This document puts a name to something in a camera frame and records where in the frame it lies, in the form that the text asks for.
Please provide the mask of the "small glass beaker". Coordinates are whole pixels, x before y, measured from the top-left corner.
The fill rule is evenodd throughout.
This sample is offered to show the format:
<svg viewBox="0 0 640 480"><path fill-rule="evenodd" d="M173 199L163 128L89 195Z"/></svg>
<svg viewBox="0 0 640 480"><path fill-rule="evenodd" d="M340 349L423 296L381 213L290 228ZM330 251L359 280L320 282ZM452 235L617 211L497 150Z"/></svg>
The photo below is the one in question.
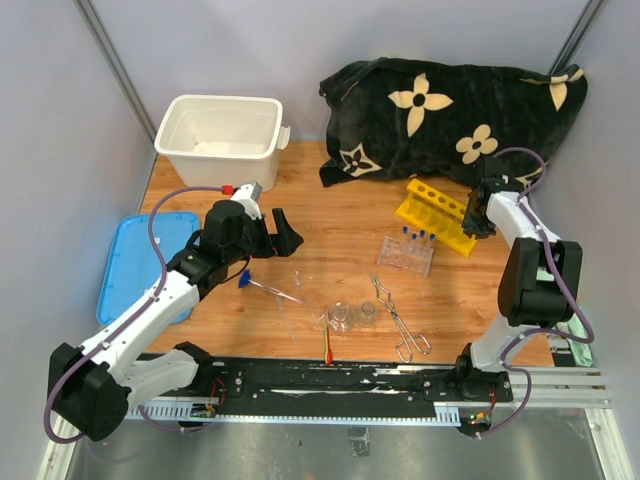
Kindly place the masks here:
<svg viewBox="0 0 640 480"><path fill-rule="evenodd" d="M377 318L376 306L370 301L363 302L358 308L357 317L362 328L372 328Z"/></svg>

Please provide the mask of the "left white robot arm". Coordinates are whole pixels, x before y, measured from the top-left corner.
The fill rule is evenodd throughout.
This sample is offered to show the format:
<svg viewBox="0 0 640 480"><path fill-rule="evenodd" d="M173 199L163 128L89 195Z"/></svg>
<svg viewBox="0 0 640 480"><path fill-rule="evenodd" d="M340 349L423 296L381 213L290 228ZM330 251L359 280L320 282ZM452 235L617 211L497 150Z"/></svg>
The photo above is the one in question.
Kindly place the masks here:
<svg viewBox="0 0 640 480"><path fill-rule="evenodd" d="M207 393L214 383L211 356L186 342L151 361L139 355L184 311L225 283L232 265L257 258L289 257L303 238L282 209L272 211L269 232L258 207L249 201L219 200L204 226L162 267L150 291L107 328L73 347L60 344L48 367L44 427L50 440L63 443L51 427L57 413L80 436L100 441L111 435L128 411L172 389Z"/></svg>

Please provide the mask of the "white plastic bin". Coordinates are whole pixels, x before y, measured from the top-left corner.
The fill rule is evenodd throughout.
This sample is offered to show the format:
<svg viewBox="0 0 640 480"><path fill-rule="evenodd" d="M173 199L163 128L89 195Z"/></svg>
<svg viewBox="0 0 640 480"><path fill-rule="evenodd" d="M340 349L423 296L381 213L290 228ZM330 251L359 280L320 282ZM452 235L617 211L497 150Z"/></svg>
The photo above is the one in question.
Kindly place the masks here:
<svg viewBox="0 0 640 480"><path fill-rule="evenodd" d="M167 108L154 141L186 186L274 187L290 140L274 98L181 95Z"/></svg>

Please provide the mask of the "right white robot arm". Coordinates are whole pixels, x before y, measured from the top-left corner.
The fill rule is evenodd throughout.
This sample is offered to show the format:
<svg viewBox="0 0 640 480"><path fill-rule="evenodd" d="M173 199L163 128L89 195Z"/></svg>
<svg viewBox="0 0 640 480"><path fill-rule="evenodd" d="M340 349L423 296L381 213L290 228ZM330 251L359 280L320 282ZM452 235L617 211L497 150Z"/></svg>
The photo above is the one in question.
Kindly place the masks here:
<svg viewBox="0 0 640 480"><path fill-rule="evenodd" d="M533 213L499 159L484 156L474 170L463 232L481 239L501 231L510 253L495 320L456 359L453 387L466 400L501 387L511 360L533 336L574 315L583 258L578 243L560 239Z"/></svg>

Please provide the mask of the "clear plastic tube rack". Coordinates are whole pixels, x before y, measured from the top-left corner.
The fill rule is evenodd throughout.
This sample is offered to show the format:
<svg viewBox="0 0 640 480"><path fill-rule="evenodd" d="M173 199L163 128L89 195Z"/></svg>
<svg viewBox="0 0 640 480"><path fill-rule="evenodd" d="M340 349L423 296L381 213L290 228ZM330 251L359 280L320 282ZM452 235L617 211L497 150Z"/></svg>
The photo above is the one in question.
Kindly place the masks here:
<svg viewBox="0 0 640 480"><path fill-rule="evenodd" d="M434 249L419 247L419 239L414 254L409 253L411 239L402 243L401 239L385 236L377 258L379 266L388 266L411 273L415 273L421 278L426 278L430 272Z"/></svg>

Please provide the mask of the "yellow test tube rack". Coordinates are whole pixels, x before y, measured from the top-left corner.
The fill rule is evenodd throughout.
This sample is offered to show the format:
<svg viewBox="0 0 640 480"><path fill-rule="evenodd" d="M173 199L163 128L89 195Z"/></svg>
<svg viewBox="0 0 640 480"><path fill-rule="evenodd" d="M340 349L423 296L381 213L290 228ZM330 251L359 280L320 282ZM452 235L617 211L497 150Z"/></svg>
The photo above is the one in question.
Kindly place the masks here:
<svg viewBox="0 0 640 480"><path fill-rule="evenodd" d="M395 215L407 224L434 234L436 240L468 258L477 239L463 231L465 213L462 203L418 179L409 182L406 197L395 210Z"/></svg>

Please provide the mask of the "glass conical flask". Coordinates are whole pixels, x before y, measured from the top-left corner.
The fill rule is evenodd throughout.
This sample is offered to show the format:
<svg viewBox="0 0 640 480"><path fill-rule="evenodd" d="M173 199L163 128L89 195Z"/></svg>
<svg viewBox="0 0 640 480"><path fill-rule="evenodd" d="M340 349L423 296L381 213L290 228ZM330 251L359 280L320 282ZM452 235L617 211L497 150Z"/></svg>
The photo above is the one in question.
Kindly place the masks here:
<svg viewBox="0 0 640 480"><path fill-rule="evenodd" d="M325 322L331 330L337 333L347 333L357 322L355 307L346 301L331 303L325 307Z"/></svg>

